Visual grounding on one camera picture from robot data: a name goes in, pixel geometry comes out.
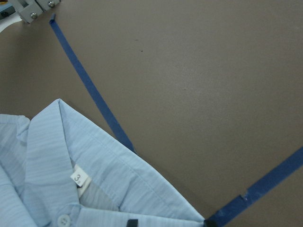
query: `fabric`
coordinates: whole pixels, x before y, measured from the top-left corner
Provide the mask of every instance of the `fabric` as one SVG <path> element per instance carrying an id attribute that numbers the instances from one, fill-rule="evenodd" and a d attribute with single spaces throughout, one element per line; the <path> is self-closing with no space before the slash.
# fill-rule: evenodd
<path id="1" fill-rule="evenodd" d="M 92 179 L 79 199 L 77 164 Z M 31 121 L 0 114 L 0 226 L 202 227 L 148 163 L 58 99 Z"/>

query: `number 3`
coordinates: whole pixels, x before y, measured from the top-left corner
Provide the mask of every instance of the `number 3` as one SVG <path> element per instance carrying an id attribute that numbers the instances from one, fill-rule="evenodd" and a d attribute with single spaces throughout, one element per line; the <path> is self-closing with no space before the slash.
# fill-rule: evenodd
<path id="1" fill-rule="evenodd" d="M 77 181 L 77 180 L 80 179 L 80 177 L 81 177 L 81 176 L 78 174 L 77 177 L 74 178 L 74 180 Z"/>

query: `bolt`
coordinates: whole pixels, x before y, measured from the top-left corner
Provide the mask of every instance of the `bolt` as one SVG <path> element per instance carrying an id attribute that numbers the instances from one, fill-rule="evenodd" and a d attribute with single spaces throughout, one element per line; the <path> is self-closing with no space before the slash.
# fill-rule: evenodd
<path id="1" fill-rule="evenodd" d="M 51 7 L 51 8 L 54 7 L 55 6 L 55 2 L 54 1 L 49 1 L 48 2 L 48 6 Z"/>
<path id="2" fill-rule="evenodd" d="M 33 12 L 33 13 L 30 14 L 30 17 L 32 19 L 36 19 L 38 17 L 38 14 Z"/>

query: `tape strip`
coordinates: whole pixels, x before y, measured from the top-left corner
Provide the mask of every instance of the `tape strip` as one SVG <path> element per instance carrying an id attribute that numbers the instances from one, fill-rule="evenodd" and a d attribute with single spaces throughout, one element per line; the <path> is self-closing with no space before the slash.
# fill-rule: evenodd
<path id="1" fill-rule="evenodd" d="M 255 182 L 245 195 L 234 198 L 208 220 L 214 221 L 218 227 L 225 226 L 301 166 L 303 166 L 303 148 L 297 150 L 280 165 Z"/>
<path id="2" fill-rule="evenodd" d="M 90 96 L 96 103 L 98 109 L 102 113 L 103 117 L 105 118 L 106 122 L 108 123 L 109 127 L 113 131 L 114 135 L 116 136 L 117 140 L 121 142 L 124 146 L 129 148 L 132 152 L 136 153 L 133 147 L 133 144 L 129 140 L 128 136 L 120 126 L 119 122 L 109 109 L 108 105 L 102 98 L 101 94 L 98 92 L 96 86 L 91 81 L 89 75 L 85 71 L 84 67 L 82 66 L 81 62 L 78 60 L 76 54 L 72 50 L 71 46 L 67 42 L 64 34 L 62 33 L 61 29 L 59 28 L 58 24 L 55 21 L 55 14 L 52 15 L 51 20 L 49 21 L 53 31 L 55 32 L 62 48 L 64 49 L 66 55 L 70 59 L 72 65 L 74 66 L 75 70 L 77 71 L 79 77 L 81 78 L 84 86 L 86 87 L 87 91 L 89 92 Z"/>

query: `metal bracket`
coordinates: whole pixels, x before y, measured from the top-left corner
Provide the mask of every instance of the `metal bracket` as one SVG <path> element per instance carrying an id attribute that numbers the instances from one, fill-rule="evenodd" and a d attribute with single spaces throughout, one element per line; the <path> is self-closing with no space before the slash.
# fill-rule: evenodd
<path id="1" fill-rule="evenodd" d="M 25 22 L 31 23 L 43 12 L 57 5 L 60 0 L 9 0 L 9 2 Z"/>

